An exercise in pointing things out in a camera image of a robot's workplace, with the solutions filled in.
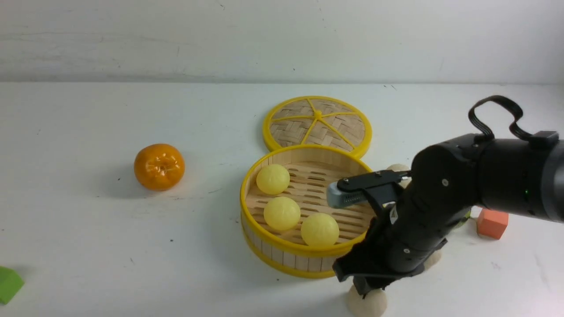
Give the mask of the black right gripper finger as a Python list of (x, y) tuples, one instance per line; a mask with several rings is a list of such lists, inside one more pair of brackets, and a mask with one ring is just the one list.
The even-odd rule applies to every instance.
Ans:
[(355, 276), (353, 279), (354, 288), (361, 299), (365, 299), (372, 291), (381, 290), (383, 287), (382, 283), (383, 279), (377, 277)]

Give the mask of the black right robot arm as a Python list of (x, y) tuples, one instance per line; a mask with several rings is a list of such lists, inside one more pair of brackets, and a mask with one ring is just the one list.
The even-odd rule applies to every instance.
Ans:
[(332, 208), (366, 201), (375, 212), (365, 237), (332, 268), (359, 295), (419, 275), (424, 263), (474, 206), (563, 222), (563, 141), (467, 134), (417, 153), (409, 171), (380, 170), (332, 183)]

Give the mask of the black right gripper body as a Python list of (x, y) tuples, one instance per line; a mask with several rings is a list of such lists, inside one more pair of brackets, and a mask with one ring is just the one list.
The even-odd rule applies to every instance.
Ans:
[(382, 286), (423, 272), (423, 263), (445, 244), (446, 236), (468, 211), (467, 203), (445, 195), (427, 196), (406, 189), (395, 204), (397, 219), (376, 219), (360, 243), (333, 264), (337, 279), (364, 276)]

